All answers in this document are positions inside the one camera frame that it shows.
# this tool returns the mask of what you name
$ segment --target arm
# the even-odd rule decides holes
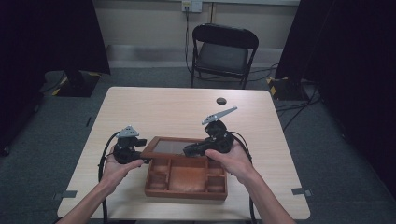
[[[207,150],[205,154],[213,160],[221,162],[224,168],[230,174],[235,175],[238,181],[247,188],[263,223],[295,223],[262,176],[254,169],[238,142],[233,142],[233,147],[227,154],[221,154],[212,149]]]
[[[57,223],[88,223],[92,214],[102,201],[114,192],[117,185],[128,172],[143,164],[142,160],[128,164],[119,164],[113,155],[106,158],[102,180],[76,205],[66,216]]]

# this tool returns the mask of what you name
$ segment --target robot controller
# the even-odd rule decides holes
[[[150,159],[141,158],[141,152],[134,150],[134,147],[145,146],[148,140],[137,139],[136,137],[139,136],[139,133],[131,125],[122,129],[116,136],[118,140],[114,146],[113,155],[118,163],[126,164],[142,159],[146,164],[149,164]]]
[[[209,135],[204,141],[194,143],[183,148],[186,157],[204,156],[207,149],[215,149],[220,153],[228,153],[233,145],[233,135],[227,131],[227,127],[219,118],[233,112],[237,109],[234,106],[231,109],[208,116],[202,124],[207,124],[205,131]]]

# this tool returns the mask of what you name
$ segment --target wall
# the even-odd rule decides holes
[[[288,1],[278,1],[278,5],[203,2],[202,13],[190,13],[190,41],[193,27],[201,23],[242,27],[258,36],[257,57],[274,54],[268,63],[277,62],[297,10],[297,4],[286,6]],[[180,1],[94,3],[106,45],[184,49],[187,23]]]

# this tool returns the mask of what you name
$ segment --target cable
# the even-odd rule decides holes
[[[286,123],[285,127],[282,129],[283,132],[285,132],[286,129],[287,129],[287,128],[289,127],[289,125],[291,124],[291,122],[292,122],[292,121],[293,121],[293,120],[294,120],[305,108],[307,108],[307,107],[310,105],[312,99],[313,99],[314,96],[315,96],[315,93],[317,92],[317,88],[318,88],[318,86],[315,86],[314,92],[312,93],[312,96],[311,96],[311,98],[308,100],[308,102],[307,102],[305,105],[303,105],[299,111],[297,111],[297,113],[289,120],[288,123]]]
[[[235,135],[233,135],[233,139],[235,139],[239,143],[239,145],[241,145],[242,149],[245,150],[245,153],[247,154],[247,158],[249,159],[250,163],[253,164],[252,157],[250,155],[250,152],[248,151],[248,144],[247,144],[247,141],[245,140],[245,138],[240,133],[236,133],[236,132],[230,132],[230,133],[235,133],[239,137],[242,138],[244,143],[242,143],[242,141],[239,138],[237,138]],[[256,219],[256,216],[254,215],[254,207],[253,207],[253,205],[254,205],[253,200],[249,196],[248,197],[248,206],[249,206],[249,210],[250,210],[251,223],[252,224],[257,224],[257,219]]]
[[[98,166],[99,166],[99,172],[98,172],[98,181],[99,181],[99,182],[101,181],[102,176],[103,176],[103,168],[104,168],[104,166],[105,166],[106,157],[109,156],[109,155],[111,155],[111,153],[110,153],[110,154],[108,154],[108,155],[106,156],[107,148],[108,148],[108,146],[110,145],[110,143],[111,143],[111,141],[113,140],[113,138],[114,138],[118,133],[119,133],[119,132],[116,132],[116,133],[113,133],[113,135],[111,135],[111,137],[108,139],[108,141],[107,141],[107,143],[106,143],[105,149],[103,150],[102,158],[100,159],[100,162],[99,162],[99,165],[98,165]],[[102,208],[103,208],[103,223],[104,223],[104,224],[107,224],[107,223],[108,223],[108,217],[107,217],[107,203],[106,203],[106,199],[104,199],[104,200],[102,201]]]
[[[215,6],[215,3],[212,2],[211,10],[210,10],[210,23],[213,22],[213,7]]]
[[[53,88],[59,86],[59,84],[62,82],[63,79],[64,79],[64,71],[62,72],[61,77],[60,77],[59,80],[55,83],[55,85],[53,85],[53,86],[47,88],[46,90],[41,91],[41,93],[45,93],[45,92],[50,91],[50,90],[52,90]]]
[[[186,9],[186,40],[185,40],[185,46],[184,46],[184,53],[185,53],[185,56],[186,56],[186,66],[187,66],[187,69],[189,70],[189,72],[190,72],[190,74],[192,74],[192,71],[190,70],[190,68],[189,68],[189,63],[188,63],[188,55],[189,55],[189,40],[190,40],[190,31],[189,31],[189,11],[190,11],[190,9],[188,8],[188,7],[185,7],[185,9]]]
[[[250,72],[250,74],[252,74],[252,73],[258,73],[258,72],[270,71],[270,72],[269,72],[266,76],[264,76],[264,77],[259,77],[259,78],[256,78],[256,79],[251,79],[251,80],[248,80],[247,82],[259,81],[259,80],[262,80],[262,79],[265,79],[265,78],[271,76],[273,70],[276,70],[276,67],[274,67],[275,65],[277,65],[277,63],[274,63],[273,65],[271,65],[270,68],[265,68],[265,69],[261,69],[261,70],[257,70],[257,71],[252,71],[252,72]],[[226,82],[228,82],[228,83],[231,83],[231,82],[240,82],[240,80],[228,80],[228,81],[225,81],[225,80],[216,80],[216,79],[220,79],[220,78],[224,78],[224,77],[198,77],[198,76],[194,76],[194,78],[197,78],[197,79],[200,79],[200,80],[203,80],[203,81],[223,82],[223,83],[226,83]]]
[[[316,82],[302,82],[302,84],[305,84],[305,85],[318,85],[318,83],[316,83]],[[314,105],[314,104],[320,102],[321,97],[319,97],[317,100],[313,101],[313,98],[314,98],[314,96],[315,96],[315,94],[317,92],[317,87],[318,86],[316,86],[316,88],[314,90],[314,93],[310,97],[308,103],[300,103],[300,104],[297,104],[297,105],[279,105],[279,106],[276,106],[276,112],[281,112],[281,111],[285,112],[285,111],[288,111],[288,110],[299,109],[299,108],[304,107],[306,105]]]

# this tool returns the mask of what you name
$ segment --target wooden box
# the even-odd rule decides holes
[[[145,193],[149,197],[225,200],[227,173],[207,157],[187,158],[183,148],[199,139],[154,137],[142,152],[152,158]]]

